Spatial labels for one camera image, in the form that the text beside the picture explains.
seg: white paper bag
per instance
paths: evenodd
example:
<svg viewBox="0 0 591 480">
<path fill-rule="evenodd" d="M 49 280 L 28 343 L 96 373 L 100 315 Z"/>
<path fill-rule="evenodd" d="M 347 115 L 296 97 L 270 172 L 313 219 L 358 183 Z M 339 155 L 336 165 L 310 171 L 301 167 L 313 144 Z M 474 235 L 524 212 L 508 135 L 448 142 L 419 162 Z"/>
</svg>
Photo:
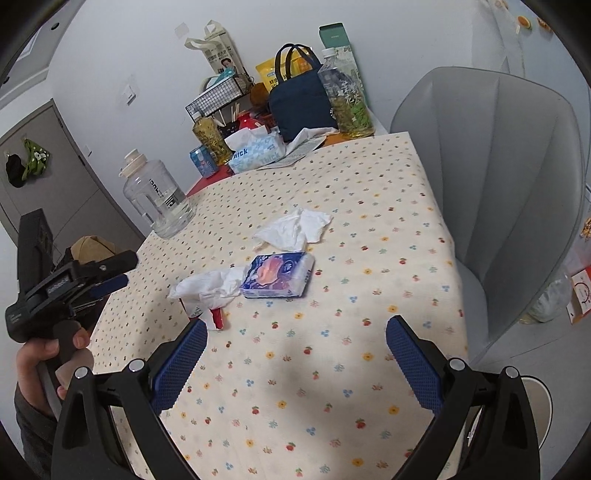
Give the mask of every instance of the white paper bag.
<svg viewBox="0 0 591 480">
<path fill-rule="evenodd" d="M 185 40 L 185 47 L 191 50 L 201 50 L 215 73 L 223 72 L 228 66 L 233 66 L 236 73 L 246 73 L 226 29 L 219 22 L 210 20 L 204 30 L 204 40 L 188 38 Z M 231 64 L 228 62 L 222 64 L 224 59 L 230 59 Z"/>
</svg>

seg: sleeve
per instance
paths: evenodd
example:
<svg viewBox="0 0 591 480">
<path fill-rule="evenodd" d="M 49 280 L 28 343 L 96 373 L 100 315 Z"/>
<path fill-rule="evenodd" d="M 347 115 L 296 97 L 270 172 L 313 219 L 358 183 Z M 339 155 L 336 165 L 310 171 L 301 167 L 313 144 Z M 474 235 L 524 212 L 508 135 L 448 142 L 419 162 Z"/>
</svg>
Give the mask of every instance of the sleeve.
<svg viewBox="0 0 591 480">
<path fill-rule="evenodd" d="M 51 452 L 57 421 L 47 417 L 25 400 L 17 385 L 14 395 L 17 423 L 21 428 L 25 461 L 41 480 L 50 480 Z"/>
</svg>

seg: label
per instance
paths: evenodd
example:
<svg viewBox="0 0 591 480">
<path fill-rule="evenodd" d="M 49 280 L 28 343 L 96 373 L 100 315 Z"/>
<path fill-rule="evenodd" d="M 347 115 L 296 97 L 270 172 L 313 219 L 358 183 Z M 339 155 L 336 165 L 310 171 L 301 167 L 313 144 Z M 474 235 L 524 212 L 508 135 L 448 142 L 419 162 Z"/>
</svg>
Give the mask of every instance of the label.
<svg viewBox="0 0 591 480">
<path fill-rule="evenodd" d="M 239 157 L 242 157 L 244 155 L 246 155 L 248 153 L 248 150 L 246 148 L 243 148 L 242 150 L 237 151 L 236 153 L 234 153 L 234 155 L 232 156 L 232 159 L 236 159 Z"/>
<path fill-rule="evenodd" d="M 160 198 L 164 197 L 164 194 L 160 191 L 158 185 L 156 185 L 156 182 L 154 180 L 150 179 L 150 185 L 152 185 L 152 188 Z"/>
<path fill-rule="evenodd" d="M 180 205 L 184 199 L 185 199 L 185 195 L 181 191 L 181 189 L 176 189 L 173 192 L 173 194 L 164 201 L 164 206 L 168 210 L 171 210 L 174 207 L 176 207 L 177 205 Z"/>
</svg>

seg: black hat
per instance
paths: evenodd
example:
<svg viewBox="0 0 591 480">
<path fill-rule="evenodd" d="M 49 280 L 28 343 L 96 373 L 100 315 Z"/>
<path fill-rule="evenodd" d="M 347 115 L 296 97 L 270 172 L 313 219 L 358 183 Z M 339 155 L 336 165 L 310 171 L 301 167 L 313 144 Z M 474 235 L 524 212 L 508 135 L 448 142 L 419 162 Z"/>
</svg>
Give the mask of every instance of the black hat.
<svg viewBox="0 0 591 480">
<path fill-rule="evenodd" d="M 22 179 L 22 174 L 25 173 L 25 167 L 22 166 L 21 157 L 16 154 L 10 155 L 6 161 L 6 173 L 8 175 L 8 181 L 15 186 L 20 188 L 25 184 L 25 180 Z"/>
</svg>

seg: green cloth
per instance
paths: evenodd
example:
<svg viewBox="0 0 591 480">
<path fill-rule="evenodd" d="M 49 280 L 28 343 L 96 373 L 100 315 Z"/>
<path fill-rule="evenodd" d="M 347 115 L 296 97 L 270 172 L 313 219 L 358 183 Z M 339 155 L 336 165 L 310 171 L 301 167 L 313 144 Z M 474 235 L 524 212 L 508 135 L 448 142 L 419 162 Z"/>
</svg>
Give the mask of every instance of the green cloth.
<svg viewBox="0 0 591 480">
<path fill-rule="evenodd" d="M 28 138 L 22 141 L 28 151 L 28 160 L 22 179 L 26 180 L 30 175 L 41 175 L 47 168 L 47 162 L 51 154 L 45 148 L 37 145 Z"/>
</svg>

